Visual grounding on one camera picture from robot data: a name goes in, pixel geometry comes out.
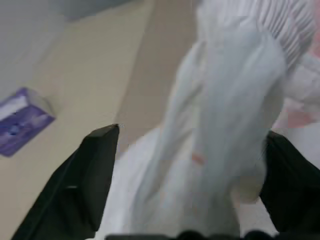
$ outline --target white garment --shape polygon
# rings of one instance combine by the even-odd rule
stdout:
[[[177,72],[134,202],[123,208],[122,232],[240,234],[231,191],[238,187],[241,200],[259,195],[264,139],[282,109],[287,74],[312,35],[304,3],[203,1],[198,40]]]

